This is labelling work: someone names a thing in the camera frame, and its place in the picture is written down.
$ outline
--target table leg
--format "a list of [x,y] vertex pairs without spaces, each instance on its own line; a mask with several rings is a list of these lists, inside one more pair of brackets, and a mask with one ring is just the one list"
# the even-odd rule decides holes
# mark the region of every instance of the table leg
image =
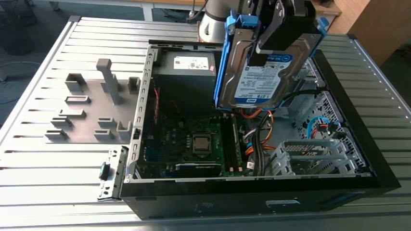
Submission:
[[142,2],[142,8],[144,13],[144,21],[154,21],[154,4],[151,2]]
[[60,7],[59,7],[59,2],[58,1],[50,1],[51,4],[51,8],[54,11],[59,11]]

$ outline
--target ram slot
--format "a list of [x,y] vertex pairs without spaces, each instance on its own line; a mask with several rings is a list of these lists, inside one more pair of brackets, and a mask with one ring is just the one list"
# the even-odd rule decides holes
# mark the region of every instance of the ram slot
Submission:
[[236,156],[236,141],[235,141],[235,131],[232,126],[232,118],[220,118],[220,128],[222,128],[222,142],[223,142],[223,153],[226,170],[238,170],[238,156]]

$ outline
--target aluminum table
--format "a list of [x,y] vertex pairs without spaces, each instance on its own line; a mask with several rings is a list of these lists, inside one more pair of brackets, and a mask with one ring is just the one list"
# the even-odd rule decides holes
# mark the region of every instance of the aluminum table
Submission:
[[196,41],[198,27],[75,17],[67,23],[0,130],[0,227],[100,231],[410,229],[411,111],[361,44],[346,35],[329,35],[321,49],[402,188],[323,213],[235,218],[140,220],[123,202],[98,203],[99,168],[114,144],[51,144],[43,135],[56,111],[67,105],[67,74],[103,79],[95,63],[110,58],[119,80],[140,77],[148,39]]

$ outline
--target black cable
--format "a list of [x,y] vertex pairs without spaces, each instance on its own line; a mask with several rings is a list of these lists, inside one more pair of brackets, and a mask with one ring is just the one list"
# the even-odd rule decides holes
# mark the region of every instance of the black cable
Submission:
[[192,19],[195,19],[195,18],[200,15],[200,13],[202,13],[202,11],[203,11],[206,5],[207,5],[207,2],[208,2],[208,0],[206,0],[204,5],[203,5],[203,7],[200,8],[200,10],[198,11],[198,13],[196,13],[192,17],[187,18],[187,20],[192,20]]
[[255,155],[255,171],[254,171],[254,176],[260,176],[260,156],[255,150],[255,143],[256,143],[256,133],[254,133],[252,138],[251,138],[251,145],[254,148],[254,155]]
[[252,152],[250,156],[252,156],[252,159],[255,160],[255,168],[252,170],[252,176],[256,177],[259,176],[259,158],[256,156],[256,152]]
[[174,20],[176,23],[179,22],[179,20],[184,19],[186,18],[186,15],[183,15],[182,17],[178,17],[170,13],[167,13],[167,11],[164,9],[160,9],[164,13],[164,17],[166,18],[170,18],[171,20]]
[[317,95],[317,94],[321,94],[322,91],[325,91],[325,90],[329,90],[329,89],[327,88],[318,88],[318,89],[295,91],[295,92],[292,92],[292,93],[290,93],[288,95],[284,96],[282,104],[284,104],[287,102],[287,100],[292,99],[298,95]]
[[275,155],[270,158],[270,160],[268,160],[268,162],[267,162],[267,164],[266,164],[266,166],[264,166],[264,172],[266,172],[266,170],[267,170],[267,168],[268,168],[268,166],[271,165],[271,163],[272,163],[274,160],[275,160]]
[[260,122],[259,122],[259,125],[256,127],[256,131],[255,131],[255,140],[252,142],[252,145],[254,145],[254,150],[256,152],[256,155],[259,156],[260,158],[260,167],[259,167],[259,170],[260,170],[260,175],[264,176],[266,174],[266,171],[264,171],[264,162],[266,162],[266,159],[264,159],[264,151],[263,151],[263,144],[260,142],[260,132],[262,132],[262,127],[266,123],[266,120],[268,119],[270,117],[270,113],[266,114],[266,116],[262,118]]

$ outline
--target cable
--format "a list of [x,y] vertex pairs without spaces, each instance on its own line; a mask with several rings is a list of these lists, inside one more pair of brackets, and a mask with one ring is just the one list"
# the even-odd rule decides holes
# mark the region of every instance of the cable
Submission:
[[272,135],[272,130],[274,130],[274,115],[272,115],[272,112],[268,111],[268,114],[270,114],[270,118],[271,118],[271,129],[270,129],[270,132],[267,134],[267,137],[263,141],[263,145],[268,142],[270,138],[271,138],[271,135]]
[[260,129],[263,127],[263,124],[267,120],[270,116],[270,113],[266,114],[266,116],[263,117],[263,119],[260,120],[259,122],[259,125],[256,127],[256,131],[255,131],[255,134],[254,134],[254,140],[252,140],[252,148],[254,148],[254,151],[256,153],[256,156],[259,158],[259,176],[263,176],[264,175],[264,152],[263,152],[263,147],[262,147],[262,143],[260,143]]
[[318,132],[318,129],[314,129],[314,131],[313,131],[313,135],[311,135],[311,139],[314,139],[314,138],[315,138],[317,132]]
[[256,156],[256,160],[255,160],[255,175],[260,176],[262,175],[262,154],[259,153],[259,150],[256,150],[256,147],[259,146],[259,141],[258,141],[258,137],[256,137],[256,132],[252,135],[252,148],[254,148],[254,154]]
[[246,135],[243,135],[243,140],[248,138],[248,136],[252,135],[252,133],[255,133],[256,129],[252,129]]
[[272,157],[270,158],[266,166],[264,166],[264,171],[267,170],[268,166],[271,165],[272,161],[275,160],[276,155],[272,155]]
[[170,13],[167,13],[167,11],[166,10],[168,10],[168,9],[160,9],[162,11],[163,11],[163,13],[164,13],[164,17],[166,18],[170,18],[171,20],[174,20],[176,23],[179,22],[179,20],[182,20],[182,19],[184,19],[186,18],[186,15],[183,15],[182,17],[178,17],[178,16],[175,16],[175,15],[172,15],[172,14],[170,14]]
[[[263,149],[264,149],[264,150],[275,150],[276,147],[264,145],[264,146],[263,146]],[[250,147],[250,148],[247,149],[247,151],[246,151],[246,155],[250,155],[252,152],[254,152],[254,149],[252,149],[252,147]]]
[[11,102],[14,102],[14,101],[18,101],[19,99],[20,99],[20,97],[15,98],[14,100],[10,100],[10,101],[6,101],[6,102],[0,103],[0,105],[7,104],[7,103],[11,103]]
[[244,114],[244,110],[243,109],[240,111],[242,111],[242,115],[243,115],[244,118],[252,119],[252,118],[255,118],[260,114],[260,112],[263,110],[259,108],[251,115]]
[[314,124],[314,122],[315,122],[317,119],[322,119],[326,123],[330,123],[330,120],[329,120],[326,117],[323,117],[323,116],[317,116],[317,117],[314,117],[314,118],[310,120],[309,125],[307,125],[307,139],[310,139],[310,137],[311,137],[313,124]]
[[208,0],[204,1],[204,5],[203,5],[203,7],[200,8],[200,10],[198,11],[198,13],[196,13],[192,17],[188,17],[187,20],[192,20],[192,19],[195,19],[195,18],[200,15],[200,13],[202,13],[202,11],[203,11],[206,5],[207,5],[207,2],[208,2]]
[[176,102],[175,102],[174,100],[170,100],[170,102],[174,104],[174,107],[175,107],[176,112],[180,113]]
[[154,122],[156,123],[156,118],[158,118],[158,114],[159,114],[159,103],[160,103],[160,97],[159,97],[159,92],[155,90],[155,113],[154,113]]
[[292,99],[295,96],[298,95],[317,95],[319,93],[322,93],[322,91],[329,90],[327,88],[318,88],[318,89],[310,89],[310,90],[299,90],[295,91],[292,93],[290,93],[288,95],[284,96],[282,102],[279,103],[278,107],[282,107],[283,104],[287,102],[287,100]]
[[42,65],[42,63],[38,63],[38,62],[18,61],[18,62],[11,62],[11,63],[7,63],[7,64],[3,64],[3,65],[0,65],[0,67],[6,67],[6,66],[12,65],[12,64],[38,64],[39,66]]
[[248,157],[248,159],[252,158],[252,159],[255,160],[255,161],[254,161],[255,167],[254,167],[254,169],[252,169],[252,176],[254,176],[254,177],[259,176],[259,157],[258,157],[256,155],[258,155],[258,154],[256,154],[255,152],[252,152],[251,155],[250,155],[250,157]]

